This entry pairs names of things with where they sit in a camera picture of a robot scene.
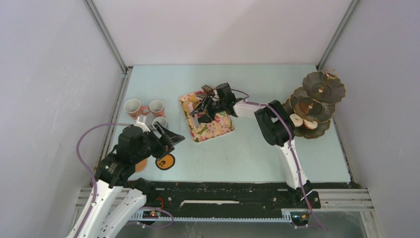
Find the three tier black cake stand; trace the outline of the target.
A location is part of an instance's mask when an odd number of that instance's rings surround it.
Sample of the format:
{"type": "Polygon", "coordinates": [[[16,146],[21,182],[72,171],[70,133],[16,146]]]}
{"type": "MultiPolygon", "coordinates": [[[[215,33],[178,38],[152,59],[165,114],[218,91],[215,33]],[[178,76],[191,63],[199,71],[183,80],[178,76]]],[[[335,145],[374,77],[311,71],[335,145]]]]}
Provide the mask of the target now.
{"type": "Polygon", "coordinates": [[[294,134],[305,139],[316,139],[330,128],[336,106],[346,96],[346,87],[334,69],[314,71],[303,78],[302,86],[295,89],[283,103],[287,114],[297,114],[302,119],[316,121],[318,127],[295,127],[294,134]]]}

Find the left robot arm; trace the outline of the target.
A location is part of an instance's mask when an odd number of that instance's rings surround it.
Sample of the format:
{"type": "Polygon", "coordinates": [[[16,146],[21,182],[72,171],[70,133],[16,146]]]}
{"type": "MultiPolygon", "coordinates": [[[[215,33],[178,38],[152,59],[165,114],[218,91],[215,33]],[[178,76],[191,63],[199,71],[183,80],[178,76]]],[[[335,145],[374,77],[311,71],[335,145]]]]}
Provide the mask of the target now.
{"type": "Polygon", "coordinates": [[[161,160],[169,155],[175,145],[185,137],[156,123],[160,136],[156,136],[140,120],[133,124],[124,123],[118,143],[100,161],[93,172],[77,150],[81,164],[91,175],[92,191],[69,238],[114,238],[127,225],[130,217],[144,206],[152,206],[157,199],[156,186],[143,178],[134,181],[123,201],[111,211],[111,206],[128,179],[134,174],[135,166],[149,157],[161,160]]]}

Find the white donut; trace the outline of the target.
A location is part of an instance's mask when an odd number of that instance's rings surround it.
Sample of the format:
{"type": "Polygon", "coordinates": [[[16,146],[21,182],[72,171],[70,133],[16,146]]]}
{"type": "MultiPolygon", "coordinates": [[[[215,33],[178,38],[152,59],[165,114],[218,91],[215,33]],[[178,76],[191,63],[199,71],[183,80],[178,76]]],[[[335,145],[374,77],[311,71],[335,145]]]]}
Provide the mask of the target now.
{"type": "Polygon", "coordinates": [[[291,114],[290,120],[292,121],[295,127],[300,127],[303,125],[303,119],[297,114],[291,114]]]}
{"type": "Polygon", "coordinates": [[[303,125],[310,130],[314,130],[318,127],[318,123],[316,121],[309,121],[306,119],[303,119],[303,125]]]}

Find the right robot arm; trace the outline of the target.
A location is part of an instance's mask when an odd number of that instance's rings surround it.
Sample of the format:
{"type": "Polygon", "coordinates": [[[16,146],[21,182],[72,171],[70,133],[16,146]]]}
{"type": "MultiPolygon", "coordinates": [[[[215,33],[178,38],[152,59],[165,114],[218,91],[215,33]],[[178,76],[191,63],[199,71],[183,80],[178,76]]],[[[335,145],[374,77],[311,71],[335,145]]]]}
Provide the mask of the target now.
{"type": "Polygon", "coordinates": [[[294,207],[304,204],[309,210],[318,200],[311,182],[307,179],[301,166],[295,145],[295,125],[278,100],[270,103],[256,103],[235,96],[235,89],[228,83],[215,88],[207,85],[202,87],[199,103],[191,106],[187,112],[193,120],[199,123],[210,123],[216,120],[216,115],[226,113],[236,118],[255,118],[265,141],[276,148],[280,154],[283,170],[288,185],[288,201],[294,207]]]}

